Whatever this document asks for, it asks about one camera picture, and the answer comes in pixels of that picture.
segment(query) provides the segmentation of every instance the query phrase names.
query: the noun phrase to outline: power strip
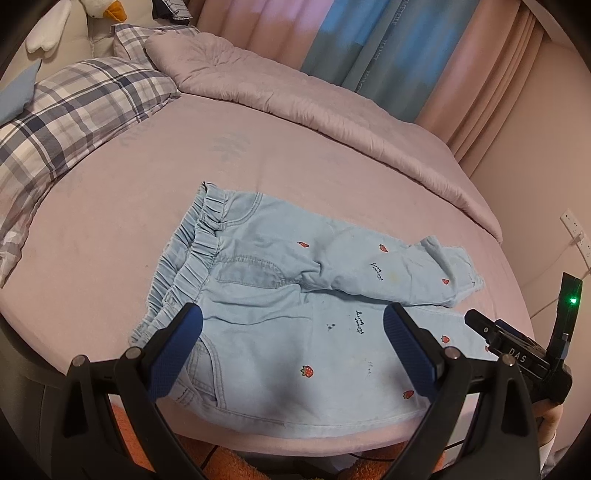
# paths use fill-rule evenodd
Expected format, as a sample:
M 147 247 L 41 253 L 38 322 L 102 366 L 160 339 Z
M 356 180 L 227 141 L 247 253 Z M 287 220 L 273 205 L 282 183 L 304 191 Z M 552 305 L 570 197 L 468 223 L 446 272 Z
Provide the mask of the power strip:
M 591 241 L 589 241 L 589 237 L 585 234 L 583 226 L 576 219 L 570 209 L 567 209 L 566 212 L 560 216 L 560 220 L 562 220 L 562 223 L 569 231 L 570 236 L 573 237 L 574 243 L 583 255 L 587 268 L 591 269 Z

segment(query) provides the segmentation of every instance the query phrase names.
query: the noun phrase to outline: orange beak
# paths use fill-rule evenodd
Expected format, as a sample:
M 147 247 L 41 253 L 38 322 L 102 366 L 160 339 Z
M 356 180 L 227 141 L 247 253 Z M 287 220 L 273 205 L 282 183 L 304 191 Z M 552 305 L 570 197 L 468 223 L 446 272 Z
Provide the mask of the orange beak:
M 115 20 L 116 22 L 124 22 L 125 20 L 127 20 L 127 14 L 125 13 L 123 5 L 121 5 L 121 2 L 119 2 L 119 0 L 116 0 L 107 7 L 107 10 L 105 10 L 105 12 L 103 13 L 103 17 L 110 18 L 112 20 Z

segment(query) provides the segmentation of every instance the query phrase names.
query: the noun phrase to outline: mattress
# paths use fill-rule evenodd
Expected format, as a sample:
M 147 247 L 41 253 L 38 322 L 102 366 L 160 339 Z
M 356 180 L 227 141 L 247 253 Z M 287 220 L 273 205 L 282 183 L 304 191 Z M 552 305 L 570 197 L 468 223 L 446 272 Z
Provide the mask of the mattress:
M 532 336 L 501 246 L 462 211 L 317 132 L 192 95 L 100 147 L 53 187 L 33 220 L 22 260 L 0 291 L 2 314 L 63 372 L 80 353 L 93 361 L 119 357 L 146 312 L 164 245 L 203 181 L 263 192 L 407 243 L 436 235 L 444 245 L 464 247 L 486 288 L 457 309 L 476 308 Z M 159 405 L 177 433 L 279 455 L 338 455 L 391 445 L 408 439 L 419 422 L 287 440 L 207 424 L 168 399 Z M 464 418 L 474 405 L 474 399 L 466 403 Z

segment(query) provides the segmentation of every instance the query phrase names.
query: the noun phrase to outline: wall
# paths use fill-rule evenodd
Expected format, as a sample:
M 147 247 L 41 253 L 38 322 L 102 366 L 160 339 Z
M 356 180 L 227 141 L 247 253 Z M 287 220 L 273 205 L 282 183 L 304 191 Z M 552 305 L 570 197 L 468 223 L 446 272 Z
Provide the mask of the wall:
M 560 215 L 570 208 L 591 236 L 591 73 L 576 52 L 545 38 L 525 88 L 472 176 L 497 215 L 503 250 L 530 315 L 558 295 L 561 274 L 586 266 Z M 546 345 L 556 313 L 533 320 Z M 584 281 L 568 357 L 574 386 L 555 449 L 571 443 L 591 412 L 591 277 Z

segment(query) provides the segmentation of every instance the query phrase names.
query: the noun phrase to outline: human hand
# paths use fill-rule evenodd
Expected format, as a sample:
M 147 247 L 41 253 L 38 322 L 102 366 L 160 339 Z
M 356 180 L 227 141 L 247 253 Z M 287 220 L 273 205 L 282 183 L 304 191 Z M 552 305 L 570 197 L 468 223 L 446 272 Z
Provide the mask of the human hand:
M 548 399 L 537 401 L 531 407 L 536 420 L 542 419 L 542 423 L 538 427 L 538 446 L 541 447 L 554 437 L 564 408 Z

